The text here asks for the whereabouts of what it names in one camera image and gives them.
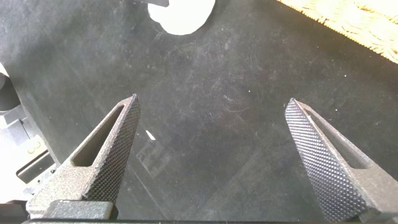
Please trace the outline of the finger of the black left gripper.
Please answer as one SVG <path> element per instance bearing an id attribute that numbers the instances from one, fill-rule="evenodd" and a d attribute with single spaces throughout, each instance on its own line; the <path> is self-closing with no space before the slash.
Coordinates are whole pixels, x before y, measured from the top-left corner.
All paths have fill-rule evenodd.
<path id="1" fill-rule="evenodd" d="M 156 6 L 167 7 L 169 5 L 169 0 L 136 0 L 146 4 L 154 4 Z"/>

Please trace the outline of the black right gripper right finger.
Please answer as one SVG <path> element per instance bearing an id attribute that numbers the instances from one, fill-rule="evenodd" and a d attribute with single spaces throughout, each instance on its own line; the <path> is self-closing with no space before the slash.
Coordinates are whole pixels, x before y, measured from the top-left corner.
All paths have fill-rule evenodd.
<path id="1" fill-rule="evenodd" d="M 308 105 L 290 99 L 285 120 L 325 218 L 397 222 L 397 181 Z"/>

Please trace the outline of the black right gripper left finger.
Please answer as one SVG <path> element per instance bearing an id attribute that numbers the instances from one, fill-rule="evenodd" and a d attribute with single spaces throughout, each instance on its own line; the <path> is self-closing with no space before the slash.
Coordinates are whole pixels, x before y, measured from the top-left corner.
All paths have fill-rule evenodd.
<path id="1" fill-rule="evenodd" d="M 27 202 L 43 218 L 56 200 L 115 202 L 140 118 L 139 98 L 120 101 Z"/>

